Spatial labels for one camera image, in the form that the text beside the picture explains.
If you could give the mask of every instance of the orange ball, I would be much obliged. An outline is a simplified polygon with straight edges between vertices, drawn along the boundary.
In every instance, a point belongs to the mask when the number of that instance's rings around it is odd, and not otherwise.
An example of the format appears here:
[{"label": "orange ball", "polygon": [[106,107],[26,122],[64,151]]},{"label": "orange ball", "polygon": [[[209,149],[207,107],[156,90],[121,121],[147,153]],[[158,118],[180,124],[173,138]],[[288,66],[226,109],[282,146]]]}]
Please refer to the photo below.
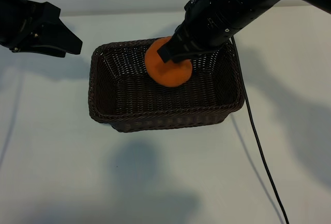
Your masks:
[{"label": "orange ball", "polygon": [[166,87],[178,87],[186,83],[192,75],[193,66],[190,60],[174,63],[171,60],[164,63],[157,50],[167,43],[171,37],[156,40],[145,55],[146,70],[151,78]]}]

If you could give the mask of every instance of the brown wicker basket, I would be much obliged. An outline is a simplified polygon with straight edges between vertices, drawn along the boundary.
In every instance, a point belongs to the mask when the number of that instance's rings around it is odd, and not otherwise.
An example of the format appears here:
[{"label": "brown wicker basket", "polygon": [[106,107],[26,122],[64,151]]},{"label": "brown wicker basket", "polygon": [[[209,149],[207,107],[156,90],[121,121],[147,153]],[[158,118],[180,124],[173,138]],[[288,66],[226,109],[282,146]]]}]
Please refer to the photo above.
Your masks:
[{"label": "brown wicker basket", "polygon": [[92,56],[88,106],[92,119],[120,132],[221,123],[244,104],[230,42],[193,60],[191,79],[177,88],[154,82],[144,55],[155,39],[110,43]]}]

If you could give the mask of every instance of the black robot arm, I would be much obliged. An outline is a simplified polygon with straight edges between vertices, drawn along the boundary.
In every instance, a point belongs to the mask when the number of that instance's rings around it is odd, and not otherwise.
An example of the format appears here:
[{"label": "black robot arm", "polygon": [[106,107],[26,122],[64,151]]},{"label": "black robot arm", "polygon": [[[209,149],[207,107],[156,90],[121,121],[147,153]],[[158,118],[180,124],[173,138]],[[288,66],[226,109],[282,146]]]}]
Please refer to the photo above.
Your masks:
[{"label": "black robot arm", "polygon": [[[164,62],[195,59],[214,52],[280,0],[192,0],[184,22],[158,50]],[[331,0],[304,0],[331,13]]]},{"label": "black robot arm", "polygon": [[56,57],[80,54],[83,43],[59,19],[60,11],[47,2],[0,0],[0,45]]}]

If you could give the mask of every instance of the black wire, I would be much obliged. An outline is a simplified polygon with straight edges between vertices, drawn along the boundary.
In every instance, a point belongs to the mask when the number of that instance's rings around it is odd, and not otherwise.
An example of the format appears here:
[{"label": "black wire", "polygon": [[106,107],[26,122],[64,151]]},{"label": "black wire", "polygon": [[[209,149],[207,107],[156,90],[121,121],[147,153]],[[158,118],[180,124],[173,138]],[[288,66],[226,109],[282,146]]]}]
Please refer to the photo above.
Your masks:
[{"label": "black wire", "polygon": [[263,154],[262,147],[261,147],[261,143],[260,143],[260,139],[259,139],[259,136],[258,136],[258,132],[257,132],[257,130],[255,128],[255,124],[254,124],[254,120],[253,120],[253,116],[252,116],[252,112],[251,112],[251,109],[250,109],[250,105],[249,105],[249,101],[248,101],[248,96],[247,96],[247,92],[246,92],[246,88],[245,88],[245,84],[244,84],[244,78],[243,78],[242,68],[240,66],[237,45],[236,45],[236,41],[234,40],[234,37],[231,38],[231,41],[233,43],[234,50],[235,50],[235,55],[237,57],[237,62],[238,62],[238,66],[239,66],[239,76],[240,76],[240,79],[241,79],[241,81],[243,83],[243,90],[244,90],[244,96],[245,96],[245,102],[246,102],[246,106],[247,106],[247,110],[248,110],[249,120],[250,120],[250,123],[252,125],[252,129],[253,129],[253,132],[254,132],[254,135],[255,135],[255,139],[257,140],[257,144],[258,144],[258,147],[259,147],[259,151],[260,151],[260,155],[261,155],[261,158],[262,158],[262,162],[263,162],[265,171],[268,174],[270,183],[271,183],[271,185],[273,187],[273,190],[274,190],[275,196],[277,198],[278,204],[279,204],[279,206],[281,208],[281,211],[282,211],[282,213],[284,215],[285,222],[286,222],[286,224],[289,224],[288,216],[287,216],[287,214],[285,212],[285,209],[284,209],[284,206],[281,203],[281,200],[279,198],[278,191],[277,191],[276,185],[274,183],[273,177],[271,176],[271,173],[269,171],[267,162],[265,161],[264,154]]}]

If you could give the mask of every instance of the basket rim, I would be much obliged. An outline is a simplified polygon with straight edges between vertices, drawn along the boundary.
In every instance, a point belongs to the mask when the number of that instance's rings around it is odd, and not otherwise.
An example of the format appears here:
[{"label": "basket rim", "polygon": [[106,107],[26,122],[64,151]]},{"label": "basket rim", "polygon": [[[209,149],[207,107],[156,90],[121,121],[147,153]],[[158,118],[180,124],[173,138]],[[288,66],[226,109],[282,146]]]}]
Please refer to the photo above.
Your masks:
[{"label": "basket rim", "polygon": [[[235,77],[235,83],[237,85],[237,92],[236,92],[236,98],[231,104],[222,104],[219,106],[209,106],[209,107],[192,107],[192,108],[186,108],[186,109],[171,109],[171,110],[158,110],[158,111],[145,111],[145,112],[139,112],[139,113],[128,113],[128,114],[102,114],[95,103],[91,100],[91,96],[96,94],[96,87],[95,87],[95,81],[96,81],[96,75],[95,73],[98,70],[97,64],[100,58],[102,56],[96,56],[96,53],[98,53],[100,50],[104,50],[107,48],[115,47],[121,44],[126,44],[127,42],[130,42],[129,47],[135,46],[137,43],[150,43],[151,41],[156,40],[154,39],[145,39],[145,40],[135,40],[135,41],[121,41],[121,42],[112,42],[109,44],[103,44],[99,46],[92,55],[91,60],[91,70],[90,70],[90,80],[89,80],[89,89],[88,89],[88,102],[89,102],[89,112],[90,116],[95,119],[98,118],[97,121],[100,121],[100,119],[103,119],[105,122],[119,122],[119,121],[131,121],[131,120],[137,120],[137,119],[146,119],[146,118],[156,118],[160,117],[175,117],[175,116],[183,116],[186,114],[209,114],[214,113],[215,111],[224,112],[224,110],[233,109],[234,111],[239,110],[243,104],[245,99],[243,98],[243,92],[242,92],[242,85],[240,77],[237,73],[234,73]],[[227,45],[232,46],[232,43],[228,41],[226,43]]]}]

